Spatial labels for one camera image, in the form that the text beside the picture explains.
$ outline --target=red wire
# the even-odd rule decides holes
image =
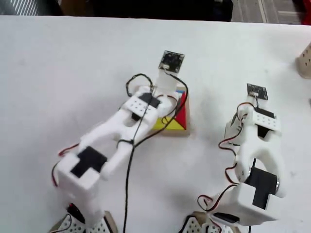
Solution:
[[[209,219],[216,227],[219,228],[219,233],[222,233],[222,228],[216,223],[214,222],[211,218]]]
[[[239,107],[240,107],[241,105],[244,105],[244,104],[250,104],[250,105],[255,109],[255,106],[254,106],[251,102],[243,102],[243,103],[240,103],[240,104],[238,105],[238,107],[237,107],[237,119],[238,119],[239,121],[241,121],[241,120],[239,119],[238,110],[239,110]]]
[[[67,148],[61,150],[61,151],[58,153],[58,156],[63,157],[64,154],[66,154],[66,153],[68,152],[68,150],[71,150],[72,148],[75,148],[75,147],[77,147],[78,145],[79,145],[79,143],[74,144],[74,145],[72,145],[72,146],[70,146],[70,147],[67,147]],[[57,163],[53,166],[52,171],[51,171],[52,182],[53,182],[53,185],[54,185],[55,187],[58,187],[58,183],[56,182],[56,179],[55,179],[55,176],[54,176],[54,170],[55,170],[55,168],[56,168],[56,166],[57,166],[58,163],[59,163],[59,162],[57,162]]]
[[[57,162],[57,163],[53,166],[52,172],[51,172],[51,175],[52,175],[52,182],[53,182],[53,184],[54,184],[55,187],[58,187],[58,183],[56,182],[56,179],[55,179],[55,177],[54,177],[54,170],[55,170],[55,168],[56,168],[56,166],[57,166],[58,163],[59,163],[59,162]]]
[[[227,167],[227,168],[225,169],[225,176],[226,176],[227,180],[228,180],[230,183],[232,183],[232,184],[239,184],[239,183],[236,183],[236,182],[232,181],[231,178],[230,178],[230,176],[228,175],[227,171],[236,168],[237,165],[238,165],[238,164],[235,163],[234,166],[232,166],[232,167]]]
[[[219,195],[219,197],[217,198],[215,204],[214,204],[210,209],[207,209],[207,212],[210,212],[210,211],[213,211],[214,209],[216,209],[216,207],[217,207],[217,205],[218,205],[220,199],[223,197],[224,193],[225,193],[229,188],[235,187],[235,186],[237,186],[237,185],[236,185],[236,184],[231,184],[231,185],[229,185],[229,186]]]
[[[198,196],[198,199],[196,200],[197,203],[198,203],[198,205],[200,206],[200,208],[201,208],[202,210],[204,210],[204,211],[207,211],[207,208],[204,209],[204,208],[202,207],[202,205],[200,204],[200,201],[199,201],[200,198],[206,198],[206,199],[209,199],[209,200],[211,200],[211,201],[213,201],[213,198],[211,198],[211,197],[209,197],[209,196],[207,196],[207,195],[201,194],[200,196]]]
[[[235,136],[233,136],[233,137],[226,138],[226,139],[222,140],[220,143],[218,143],[218,147],[219,147],[220,149],[223,149],[223,150],[230,150],[230,151],[233,152],[234,156],[237,156],[236,152],[235,152],[232,148],[229,148],[229,147],[222,147],[221,144],[224,143],[224,142],[227,142],[227,141],[231,141],[232,139],[234,139],[234,138],[236,138],[237,136],[239,136],[240,133],[242,132],[243,125],[244,125],[243,122],[241,122],[241,129],[240,129],[240,131],[238,132],[238,134],[235,135]]]
[[[72,148],[75,148],[75,147],[77,147],[78,145],[79,145],[79,143],[74,144],[74,145],[72,145],[71,147],[67,147],[67,148],[61,150],[61,151],[58,153],[58,156],[63,157],[64,154],[66,154],[66,153],[68,152],[68,150],[71,150]]]

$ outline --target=white tabletop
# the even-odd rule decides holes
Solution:
[[[186,55],[191,136],[152,138],[133,159],[127,232],[176,233],[199,194],[227,182],[233,155],[218,149],[246,83],[267,87],[281,116],[289,189],[280,221],[253,233],[308,232],[311,80],[294,59],[311,27],[79,17],[0,17],[1,232],[45,233],[65,210],[51,183],[57,152],[127,99],[125,82],[153,79],[164,50]],[[102,182],[103,207],[122,230],[127,164]]]

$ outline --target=black cable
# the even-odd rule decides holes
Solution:
[[[65,218],[66,218],[67,216],[69,216],[69,218],[70,218],[70,224],[69,224],[69,226],[67,226],[66,228],[64,228],[64,229],[62,229],[62,230],[55,230],[55,231],[51,231],[51,232],[49,232],[49,233],[58,233],[58,232],[64,232],[64,231],[68,230],[68,229],[71,227],[71,224],[72,224],[72,217],[71,217],[70,214],[66,214]]]
[[[138,76],[143,76],[143,77],[145,77],[145,78],[149,81],[149,83],[150,83],[150,88],[153,89],[153,83],[152,83],[151,79],[150,79],[147,75],[142,74],[142,73],[139,73],[139,74],[134,75],[134,76],[133,76],[129,81],[127,81],[127,83],[125,84],[126,94],[127,94],[128,97],[132,97],[132,93],[129,92],[128,86],[129,86],[129,84],[131,83],[131,81],[133,81],[133,80],[134,80],[135,78],[137,78]]]
[[[146,109],[145,109],[145,112],[144,112],[143,116],[142,116],[141,119],[140,119],[139,125],[138,125],[138,127],[137,127],[137,129],[136,129],[136,132],[135,132],[135,134],[134,134],[134,137],[133,137],[133,139],[130,141],[130,143],[133,145],[133,148],[132,148],[131,155],[130,155],[130,160],[129,160],[129,163],[128,163],[128,166],[127,166],[126,180],[125,180],[125,214],[124,214],[124,223],[123,223],[123,233],[126,232],[126,222],[127,222],[127,212],[128,212],[128,181],[129,181],[130,169],[131,169],[131,164],[132,164],[132,161],[133,161],[133,156],[134,156],[135,148],[138,147],[141,143],[143,143],[143,142],[146,141],[147,139],[149,139],[149,138],[151,138],[151,137],[157,135],[158,133],[162,132],[163,130],[165,130],[166,127],[174,120],[174,118],[175,118],[176,115],[179,113],[179,111],[183,108],[183,106],[185,105],[185,103],[186,103],[186,101],[187,101],[187,98],[188,98],[188,86],[187,86],[181,79],[179,79],[178,77],[176,77],[176,76],[174,76],[174,75],[172,75],[172,74],[169,74],[169,73],[167,73],[167,72],[165,72],[165,73],[166,73],[167,75],[170,75],[171,77],[173,77],[175,80],[181,82],[181,83],[185,86],[185,88],[186,88],[185,100],[182,102],[182,104],[179,106],[178,109],[177,109],[177,105],[176,105],[176,107],[175,107],[175,114],[173,115],[173,117],[167,122],[167,124],[166,124],[162,129],[160,129],[160,130],[158,130],[158,131],[152,133],[151,135],[145,137],[144,139],[142,139],[141,141],[139,141],[138,143],[135,144],[135,136],[136,136],[136,134],[137,134],[137,132],[138,132],[138,129],[139,129],[140,125],[141,125],[141,122],[142,122],[142,120],[143,120],[143,118],[144,118],[144,116],[145,116],[145,114],[146,114],[146,111],[147,111],[147,109],[148,109],[148,107],[149,107],[149,105],[150,105],[150,103],[151,103],[152,98],[150,98],[149,103],[148,103],[148,105],[147,105],[147,107],[146,107]],[[139,76],[139,75],[142,75],[142,76],[144,76],[145,78],[148,79],[148,81],[150,82],[150,85],[151,85],[151,86],[150,86],[150,93],[152,94],[152,92],[153,92],[153,83],[152,83],[152,81],[150,80],[150,78],[149,78],[148,76],[144,75],[144,74],[137,74],[137,75],[134,75],[134,76],[126,83],[126,92],[127,92],[127,95],[128,95],[129,97],[132,96],[132,94],[130,94],[130,93],[128,92],[128,85],[129,85],[129,83],[130,83],[133,79],[135,79],[135,78],[136,78],[137,76]]]
[[[253,160],[253,165],[252,165],[252,167],[255,167],[255,164],[256,164],[256,158],[254,158],[254,160]]]
[[[186,101],[187,101],[187,98],[188,98],[188,86],[184,83],[184,81],[182,81],[181,79],[179,79],[178,77],[172,75],[172,74],[169,74],[169,73],[166,73],[167,75],[170,75],[171,77],[173,77],[175,80],[181,82],[185,88],[186,88],[186,96],[185,96],[185,100],[182,102],[182,104],[179,106],[179,108],[175,111],[175,114],[174,116],[169,120],[169,122],[167,122],[167,124],[160,130],[150,134],[149,136],[145,137],[144,139],[142,139],[140,142],[138,142],[137,144],[135,144],[135,148],[138,147],[141,143],[143,143],[144,141],[148,140],[149,138],[157,135],[158,133],[162,132],[163,130],[166,129],[166,127],[175,119],[175,117],[177,116],[177,114],[179,113],[179,111],[184,107]]]
[[[147,77],[147,76],[144,75],[144,74],[137,74],[137,75],[134,75],[134,76],[126,83],[126,91],[127,91],[127,94],[129,94],[129,93],[128,93],[128,85],[129,85],[129,83],[130,83],[135,77],[137,77],[137,76],[139,76],[139,75],[143,75],[144,77]],[[150,80],[150,82],[151,82],[151,83],[150,83],[150,94],[152,95],[152,92],[153,92],[153,83],[152,83],[151,80]],[[129,160],[129,162],[128,162],[127,172],[126,172],[126,178],[125,178],[125,213],[124,213],[123,233],[126,232],[126,222],[127,222],[127,212],[128,212],[128,181],[129,181],[129,176],[130,176],[130,170],[131,170],[131,164],[132,164],[132,161],[133,161],[134,151],[135,151],[135,148],[136,148],[136,146],[135,146],[135,137],[136,137],[136,134],[137,134],[137,132],[138,132],[140,126],[141,126],[142,120],[143,120],[143,118],[144,118],[145,115],[146,115],[146,112],[147,112],[147,110],[148,110],[148,107],[149,107],[151,101],[152,101],[152,96],[150,96],[150,99],[149,99],[149,102],[148,102],[148,104],[147,104],[147,107],[145,108],[145,112],[144,112],[144,114],[142,115],[142,117],[140,118],[139,124],[138,124],[137,129],[136,129],[136,131],[135,131],[135,133],[134,133],[133,139],[132,139],[131,141],[127,141],[127,140],[124,140],[124,139],[121,139],[121,140],[118,141],[118,144],[119,144],[119,142],[128,142],[128,143],[132,144],[132,151],[131,151],[131,155],[130,155],[130,160]]]
[[[257,105],[257,107],[259,108],[259,105],[258,105],[258,96],[255,96],[255,99],[256,99],[256,105]]]

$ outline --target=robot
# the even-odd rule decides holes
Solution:
[[[78,215],[70,213],[66,219],[71,219],[71,224],[79,218],[83,223],[79,225],[81,232],[84,229],[86,233],[93,232],[92,229],[100,229],[102,224],[104,210],[100,207],[99,197],[101,180],[107,181],[134,152],[134,148],[144,140],[158,118],[168,116],[174,110],[178,111],[179,94],[176,88],[178,81],[182,81],[175,75],[178,74],[183,59],[182,54],[165,51],[155,86],[146,75],[133,76],[126,84],[129,100],[105,123],[85,134],[80,143],[73,146],[78,148],[77,152],[67,150],[66,155],[54,167],[58,177],[58,183],[55,184],[61,191],[66,206],[70,204],[71,208],[75,208],[73,212],[80,212]],[[129,83],[140,75],[148,79],[150,86],[140,86],[134,94],[130,94]],[[117,150],[110,159],[92,147],[98,140],[117,141]],[[62,226],[60,230],[65,232],[66,227]]]
[[[247,84],[247,90],[247,101],[238,106],[226,124],[225,139],[219,143],[221,149],[235,155],[233,167],[225,170],[231,185],[212,198],[199,197],[204,198],[205,210],[213,223],[232,227],[278,220],[286,195],[279,116],[266,108],[266,88]],[[256,159],[265,169],[255,167]],[[229,177],[230,169],[234,169],[238,182]]]

